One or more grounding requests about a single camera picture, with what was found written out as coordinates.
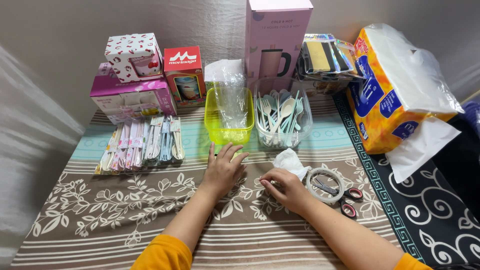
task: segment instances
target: white box with red print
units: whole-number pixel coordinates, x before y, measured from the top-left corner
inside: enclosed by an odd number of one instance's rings
[[[154,33],[110,37],[105,57],[121,83],[163,77],[162,54]]]

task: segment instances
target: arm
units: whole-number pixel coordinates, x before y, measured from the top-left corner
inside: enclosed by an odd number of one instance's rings
[[[283,192],[272,180],[282,184]],[[404,255],[381,236],[316,200],[289,171],[272,169],[260,183],[283,206],[305,218],[349,269],[392,270]]]
[[[217,201],[227,194],[243,174],[247,165],[241,162],[249,153],[233,155],[243,146],[225,145],[215,158],[215,145],[210,145],[208,165],[202,183],[183,209],[163,230],[162,234],[174,236],[193,252],[208,216]]]

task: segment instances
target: striped tablecloth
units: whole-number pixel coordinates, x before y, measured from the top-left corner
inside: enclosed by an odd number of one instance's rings
[[[339,173],[363,191],[351,202],[357,222],[401,247],[331,97],[311,101],[312,134],[295,149],[304,166]],[[118,176],[92,175],[115,127],[93,117],[12,262],[12,269],[129,269],[193,195],[210,140],[203,108],[183,109],[183,163]],[[321,236],[265,192],[258,178],[279,149],[258,143],[254,129],[246,175],[216,205],[193,255],[193,269],[342,269]]]

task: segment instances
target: clear plastic container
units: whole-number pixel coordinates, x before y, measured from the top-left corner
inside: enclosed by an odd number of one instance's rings
[[[250,134],[252,133],[253,125],[255,122],[253,116],[253,102],[252,93],[247,90],[247,119],[245,128],[227,129],[222,128],[220,120],[220,112],[216,103],[215,87],[211,88],[207,92],[207,98],[205,102],[205,117],[204,125],[208,131],[210,140],[218,145],[225,145],[232,142],[234,145],[246,144],[250,140]]]
[[[303,89],[302,83],[293,78],[285,77],[265,77],[259,79],[254,84],[254,99],[253,104],[255,108],[255,126],[258,130],[258,139],[260,144],[264,147],[274,147],[274,148],[294,148],[296,147],[302,139],[310,135],[313,129],[313,120],[312,120],[312,111],[310,110],[310,104],[308,103],[307,94],[305,89]],[[291,94],[291,98],[295,99],[298,92],[298,100],[301,99],[303,106],[303,114],[301,117],[297,117],[295,121],[300,129],[293,129],[293,132],[283,133],[283,132],[270,132],[268,128],[263,127],[262,119],[260,118],[260,108],[258,107],[257,99],[259,95],[264,97],[264,95],[270,95],[272,90],[280,92],[282,89],[285,89]]]

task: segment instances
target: hand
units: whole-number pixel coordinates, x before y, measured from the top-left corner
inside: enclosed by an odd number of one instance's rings
[[[242,148],[243,145],[233,146],[233,143],[228,143],[220,150],[215,159],[215,144],[212,143],[208,152],[207,169],[198,190],[208,193],[216,199],[215,202],[225,196],[247,167],[240,163],[248,157],[249,153],[241,153],[232,160],[233,155]]]
[[[279,182],[284,187],[283,192],[272,185],[272,180]],[[279,203],[303,217],[308,207],[315,200],[299,178],[284,169],[274,168],[269,170],[260,177],[260,183]]]

